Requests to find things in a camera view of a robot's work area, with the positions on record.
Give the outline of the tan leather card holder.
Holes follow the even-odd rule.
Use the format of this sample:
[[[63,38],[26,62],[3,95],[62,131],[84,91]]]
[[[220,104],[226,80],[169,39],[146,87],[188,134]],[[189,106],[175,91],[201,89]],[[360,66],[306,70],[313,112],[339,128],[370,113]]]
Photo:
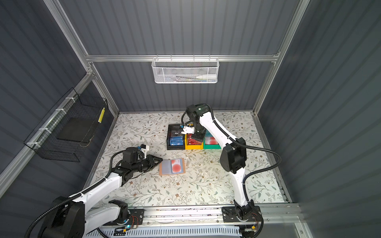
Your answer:
[[[159,165],[160,176],[178,175],[185,172],[185,161],[183,158],[163,160]]]

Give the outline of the blue cards in black bin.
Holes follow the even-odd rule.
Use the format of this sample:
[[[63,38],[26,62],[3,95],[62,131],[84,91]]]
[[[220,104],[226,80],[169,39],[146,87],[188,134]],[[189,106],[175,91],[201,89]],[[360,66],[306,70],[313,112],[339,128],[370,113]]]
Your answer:
[[[182,136],[172,136],[169,139],[169,146],[184,146],[184,139]]]

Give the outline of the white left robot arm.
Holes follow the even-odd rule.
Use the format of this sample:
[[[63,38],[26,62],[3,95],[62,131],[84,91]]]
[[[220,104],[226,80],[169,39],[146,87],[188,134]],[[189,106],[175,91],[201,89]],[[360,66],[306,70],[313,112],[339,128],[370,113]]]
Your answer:
[[[107,205],[96,209],[94,205],[132,179],[134,173],[146,173],[162,161],[153,155],[147,155],[133,163],[119,161],[109,169],[104,178],[90,187],[69,197],[58,197],[51,208],[30,225],[25,237],[30,237],[40,221],[43,221],[38,234],[40,238],[82,238],[109,222],[115,222],[120,226],[136,224],[125,202],[111,200]]]

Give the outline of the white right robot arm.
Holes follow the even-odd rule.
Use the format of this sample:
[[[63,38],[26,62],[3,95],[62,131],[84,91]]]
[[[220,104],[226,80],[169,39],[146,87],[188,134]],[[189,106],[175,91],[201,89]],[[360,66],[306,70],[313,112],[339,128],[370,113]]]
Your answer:
[[[185,114],[189,117],[188,122],[182,122],[184,128],[193,124],[193,135],[197,140],[204,138],[209,132],[221,147],[220,164],[231,176],[234,190],[235,213],[239,220],[245,221],[255,212],[254,202],[248,198],[244,189],[244,177],[246,175],[247,150],[243,138],[237,138],[215,117],[212,108],[207,104],[190,105]]]

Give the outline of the red card in yellow bin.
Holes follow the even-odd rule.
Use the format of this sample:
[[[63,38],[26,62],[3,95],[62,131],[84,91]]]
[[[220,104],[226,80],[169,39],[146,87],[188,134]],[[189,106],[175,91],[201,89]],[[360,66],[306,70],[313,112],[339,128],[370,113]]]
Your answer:
[[[188,134],[187,135],[187,145],[188,146],[191,146],[191,145],[202,145],[202,142],[197,140],[197,139],[194,139],[192,137],[192,134]]]

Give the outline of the white marker in basket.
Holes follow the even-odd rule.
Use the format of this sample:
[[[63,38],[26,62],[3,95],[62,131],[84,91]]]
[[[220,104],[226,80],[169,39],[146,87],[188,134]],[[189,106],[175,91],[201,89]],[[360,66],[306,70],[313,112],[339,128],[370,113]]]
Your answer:
[[[203,74],[196,76],[197,80],[205,81],[205,82],[213,82],[217,81],[217,74]]]

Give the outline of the green plastic bin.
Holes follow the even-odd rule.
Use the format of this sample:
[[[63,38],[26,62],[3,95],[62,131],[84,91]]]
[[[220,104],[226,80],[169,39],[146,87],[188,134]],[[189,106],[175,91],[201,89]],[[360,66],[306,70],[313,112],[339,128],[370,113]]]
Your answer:
[[[203,148],[204,149],[221,149],[216,138],[209,132],[206,131],[203,139]]]

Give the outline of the black pad in basket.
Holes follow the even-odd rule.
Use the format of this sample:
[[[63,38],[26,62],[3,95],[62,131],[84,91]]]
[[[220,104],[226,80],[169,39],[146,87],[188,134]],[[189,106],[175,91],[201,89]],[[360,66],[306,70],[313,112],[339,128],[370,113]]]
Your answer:
[[[70,118],[56,138],[88,144],[93,138],[98,126],[99,123],[92,119]]]

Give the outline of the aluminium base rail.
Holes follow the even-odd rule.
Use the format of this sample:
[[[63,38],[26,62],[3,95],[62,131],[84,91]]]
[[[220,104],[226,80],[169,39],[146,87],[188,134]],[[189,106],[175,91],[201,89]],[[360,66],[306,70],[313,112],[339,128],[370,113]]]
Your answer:
[[[301,208],[296,203],[259,205],[255,215],[241,222],[232,206],[199,205],[134,207],[134,225],[101,226],[86,238],[311,238]]]

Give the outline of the yellow tag on basket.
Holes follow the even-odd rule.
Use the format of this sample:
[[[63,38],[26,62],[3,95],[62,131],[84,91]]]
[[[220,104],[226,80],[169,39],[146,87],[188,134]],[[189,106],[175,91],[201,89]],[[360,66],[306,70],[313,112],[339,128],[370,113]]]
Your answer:
[[[102,110],[101,110],[101,112],[100,112],[100,114],[99,114],[99,117],[98,117],[98,123],[102,123],[104,114],[105,114],[105,107],[102,108]]]

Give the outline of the yellow plastic bin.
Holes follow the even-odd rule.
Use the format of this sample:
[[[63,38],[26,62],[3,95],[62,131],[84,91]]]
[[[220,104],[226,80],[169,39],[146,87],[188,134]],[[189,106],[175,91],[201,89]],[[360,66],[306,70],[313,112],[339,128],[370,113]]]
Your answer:
[[[202,142],[202,145],[191,145],[191,146],[188,146],[187,145],[187,135],[185,136],[185,149],[186,150],[201,150],[201,149],[203,149],[203,142]]]

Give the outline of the pink round card in holder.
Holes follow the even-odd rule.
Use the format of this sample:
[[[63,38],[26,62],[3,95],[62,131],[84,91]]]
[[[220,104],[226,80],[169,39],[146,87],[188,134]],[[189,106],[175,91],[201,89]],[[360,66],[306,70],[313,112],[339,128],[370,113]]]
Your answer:
[[[181,174],[184,171],[182,159],[171,160],[171,170],[172,174]]]

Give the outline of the black plastic bin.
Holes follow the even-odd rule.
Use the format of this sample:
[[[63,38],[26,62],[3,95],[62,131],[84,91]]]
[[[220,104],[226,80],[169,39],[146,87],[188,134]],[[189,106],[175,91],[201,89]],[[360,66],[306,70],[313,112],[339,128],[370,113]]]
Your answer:
[[[167,150],[185,150],[185,135],[181,124],[169,124],[167,131]]]

